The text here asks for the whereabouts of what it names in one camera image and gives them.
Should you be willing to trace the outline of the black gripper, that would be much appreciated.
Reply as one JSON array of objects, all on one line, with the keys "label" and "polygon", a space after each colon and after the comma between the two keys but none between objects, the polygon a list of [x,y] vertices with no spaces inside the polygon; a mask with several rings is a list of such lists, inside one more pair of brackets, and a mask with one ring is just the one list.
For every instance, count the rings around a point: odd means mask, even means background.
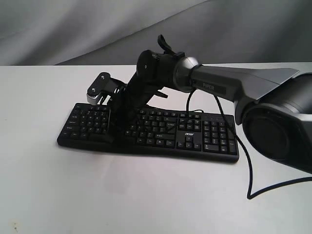
[{"label": "black gripper", "polygon": [[[129,127],[129,121],[136,117],[137,108],[144,107],[153,96],[167,98],[168,96],[162,92],[163,86],[144,78],[131,78],[123,89],[115,94],[111,101],[111,109],[105,107],[105,117],[103,118],[104,138],[108,143],[115,146],[129,146],[130,141],[125,135]],[[114,137],[110,132],[110,116],[111,111],[116,118],[114,121]]]}]

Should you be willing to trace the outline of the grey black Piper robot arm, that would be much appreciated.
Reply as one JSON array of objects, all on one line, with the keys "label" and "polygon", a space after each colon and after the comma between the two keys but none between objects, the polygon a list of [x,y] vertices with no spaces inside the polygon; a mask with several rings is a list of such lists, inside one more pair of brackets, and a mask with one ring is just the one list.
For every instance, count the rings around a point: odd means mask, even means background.
[{"label": "grey black Piper robot arm", "polygon": [[247,69],[206,66],[174,52],[164,36],[163,53],[143,51],[130,81],[108,101],[112,112],[131,119],[164,87],[201,90],[234,103],[234,119],[263,156],[312,171],[312,75],[293,68]]}]

